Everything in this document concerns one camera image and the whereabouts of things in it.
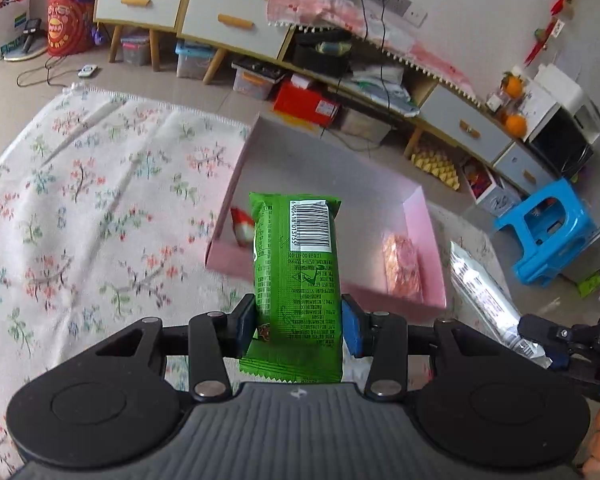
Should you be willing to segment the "silver white snack packet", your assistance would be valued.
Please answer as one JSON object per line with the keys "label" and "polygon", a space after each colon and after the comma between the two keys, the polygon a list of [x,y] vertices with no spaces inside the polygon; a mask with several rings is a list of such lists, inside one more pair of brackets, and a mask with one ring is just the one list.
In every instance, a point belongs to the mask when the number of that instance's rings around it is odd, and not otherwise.
{"label": "silver white snack packet", "polygon": [[450,268],[454,288],[464,298],[466,306],[474,311],[476,330],[536,365],[549,368],[552,360],[543,348],[518,333],[520,314],[498,283],[455,242],[451,243],[450,248]]}

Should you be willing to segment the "lower orange fruit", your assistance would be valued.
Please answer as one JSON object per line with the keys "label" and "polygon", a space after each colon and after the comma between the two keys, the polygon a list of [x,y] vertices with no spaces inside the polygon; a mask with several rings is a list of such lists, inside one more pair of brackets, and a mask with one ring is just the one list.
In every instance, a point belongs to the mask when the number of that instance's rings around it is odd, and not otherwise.
{"label": "lower orange fruit", "polygon": [[521,114],[507,115],[504,127],[512,138],[523,139],[528,130],[527,119]]}

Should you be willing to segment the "red gift bag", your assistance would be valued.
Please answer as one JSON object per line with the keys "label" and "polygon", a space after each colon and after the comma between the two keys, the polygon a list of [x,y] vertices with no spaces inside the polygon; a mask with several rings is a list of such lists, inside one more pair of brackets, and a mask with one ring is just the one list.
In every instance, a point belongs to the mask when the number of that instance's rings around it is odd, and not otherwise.
{"label": "red gift bag", "polygon": [[79,0],[48,0],[47,52],[51,56],[75,55],[94,46],[93,5]]}

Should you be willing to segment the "blue plastic stool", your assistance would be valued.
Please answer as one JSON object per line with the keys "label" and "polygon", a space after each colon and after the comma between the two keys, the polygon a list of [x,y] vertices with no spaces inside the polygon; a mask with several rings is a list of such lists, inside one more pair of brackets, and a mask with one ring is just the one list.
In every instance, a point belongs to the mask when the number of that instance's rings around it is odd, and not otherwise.
{"label": "blue plastic stool", "polygon": [[494,220],[513,232],[521,256],[513,265],[524,285],[546,286],[580,255],[596,231],[590,214],[566,179],[556,180]]}

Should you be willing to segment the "wooden tv cabinet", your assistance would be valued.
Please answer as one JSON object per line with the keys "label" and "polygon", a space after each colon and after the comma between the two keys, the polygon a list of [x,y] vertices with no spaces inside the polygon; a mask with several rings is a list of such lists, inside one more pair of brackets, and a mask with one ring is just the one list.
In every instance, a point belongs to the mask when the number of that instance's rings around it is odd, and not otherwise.
{"label": "wooden tv cabinet", "polygon": [[183,40],[214,47],[206,80],[224,58],[244,54],[294,73],[306,74],[330,92],[371,105],[462,148],[494,172],[532,194],[554,181],[520,139],[475,104],[421,70],[389,58],[378,47],[340,28],[275,26],[266,19],[268,0],[95,0],[94,20],[112,26],[109,57],[117,57],[122,30],[148,32],[152,66],[160,65],[158,38],[173,32]]}

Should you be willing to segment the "upper orange fruit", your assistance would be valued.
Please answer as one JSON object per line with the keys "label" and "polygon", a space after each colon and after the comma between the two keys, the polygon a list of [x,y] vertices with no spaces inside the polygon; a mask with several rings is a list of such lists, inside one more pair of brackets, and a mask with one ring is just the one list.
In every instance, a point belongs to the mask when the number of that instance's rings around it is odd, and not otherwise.
{"label": "upper orange fruit", "polygon": [[509,99],[518,100],[524,95],[524,81],[519,75],[506,72],[501,80],[501,90]]}

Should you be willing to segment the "pink wrapped snack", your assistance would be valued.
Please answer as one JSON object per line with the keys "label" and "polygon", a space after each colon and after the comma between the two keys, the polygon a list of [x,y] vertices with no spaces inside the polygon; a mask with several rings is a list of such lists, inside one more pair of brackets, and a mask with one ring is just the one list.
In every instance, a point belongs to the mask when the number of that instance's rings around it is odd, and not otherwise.
{"label": "pink wrapped snack", "polygon": [[387,234],[382,246],[388,294],[418,304],[424,299],[418,253],[413,242],[396,233]]}

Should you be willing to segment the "red white snack packet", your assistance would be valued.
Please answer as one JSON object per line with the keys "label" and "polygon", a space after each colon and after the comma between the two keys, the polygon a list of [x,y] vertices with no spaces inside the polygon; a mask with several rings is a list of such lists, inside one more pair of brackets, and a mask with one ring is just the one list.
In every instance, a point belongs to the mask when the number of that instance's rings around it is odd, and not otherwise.
{"label": "red white snack packet", "polygon": [[230,208],[232,229],[239,247],[251,248],[254,239],[254,221],[244,210],[238,207]]}

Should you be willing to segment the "red cardboard box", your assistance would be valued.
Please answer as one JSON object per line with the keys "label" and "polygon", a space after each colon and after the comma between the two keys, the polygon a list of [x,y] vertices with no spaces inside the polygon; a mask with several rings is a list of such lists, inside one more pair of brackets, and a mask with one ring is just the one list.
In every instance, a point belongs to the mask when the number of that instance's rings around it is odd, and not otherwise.
{"label": "red cardboard box", "polygon": [[300,88],[290,80],[279,87],[273,110],[314,125],[328,127],[334,121],[338,104],[311,88]]}

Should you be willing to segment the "orange fruit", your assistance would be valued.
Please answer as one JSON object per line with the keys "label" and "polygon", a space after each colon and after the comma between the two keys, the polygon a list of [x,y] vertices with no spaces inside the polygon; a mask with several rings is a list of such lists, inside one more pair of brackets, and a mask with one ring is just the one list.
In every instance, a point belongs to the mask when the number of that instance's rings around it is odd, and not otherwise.
{"label": "orange fruit", "polygon": [[528,130],[527,119],[521,114],[507,115],[504,127],[512,138],[523,139]]}
{"label": "orange fruit", "polygon": [[509,99],[518,100],[524,95],[524,81],[519,75],[506,72],[501,80],[501,90]]}

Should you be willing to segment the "green snack packet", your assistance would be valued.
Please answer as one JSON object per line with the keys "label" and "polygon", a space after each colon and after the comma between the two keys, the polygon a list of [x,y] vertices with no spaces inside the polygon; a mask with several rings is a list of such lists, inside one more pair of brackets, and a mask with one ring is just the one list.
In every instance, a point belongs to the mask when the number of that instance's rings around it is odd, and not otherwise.
{"label": "green snack packet", "polygon": [[249,199],[258,324],[239,368],[281,382],[340,382],[341,200],[255,192]]}

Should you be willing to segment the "yellow egg tray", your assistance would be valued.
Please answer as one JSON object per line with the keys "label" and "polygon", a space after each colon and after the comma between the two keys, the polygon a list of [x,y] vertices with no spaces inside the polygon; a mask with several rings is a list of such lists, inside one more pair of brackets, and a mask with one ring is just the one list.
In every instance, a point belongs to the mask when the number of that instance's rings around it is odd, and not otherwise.
{"label": "yellow egg tray", "polygon": [[416,168],[435,177],[451,190],[460,189],[460,177],[456,166],[438,144],[420,140],[413,148],[410,161]]}

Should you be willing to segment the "pink floral cabinet cloth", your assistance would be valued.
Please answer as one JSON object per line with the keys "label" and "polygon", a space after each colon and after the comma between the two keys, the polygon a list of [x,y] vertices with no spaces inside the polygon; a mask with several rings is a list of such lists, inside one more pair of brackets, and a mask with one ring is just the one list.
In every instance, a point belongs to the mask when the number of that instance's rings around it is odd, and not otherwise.
{"label": "pink floral cabinet cloth", "polygon": [[266,19],[275,26],[304,29],[340,28],[385,53],[417,68],[460,96],[479,104],[469,79],[451,63],[429,51],[406,30],[389,22],[386,14],[350,0],[268,0]]}

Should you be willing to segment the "floral white tablecloth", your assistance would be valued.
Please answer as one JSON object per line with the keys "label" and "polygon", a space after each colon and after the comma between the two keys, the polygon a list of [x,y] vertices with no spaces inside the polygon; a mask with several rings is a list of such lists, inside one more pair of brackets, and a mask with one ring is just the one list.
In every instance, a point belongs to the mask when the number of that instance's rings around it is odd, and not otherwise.
{"label": "floral white tablecloth", "polygon": [[6,410],[27,382],[140,318],[181,325],[251,292],[230,212],[253,192],[338,197],[340,276],[373,302],[391,232],[429,232],[424,272],[446,270],[458,245],[504,278],[485,232],[327,139],[266,116],[62,92],[0,157],[0,479],[21,466]]}

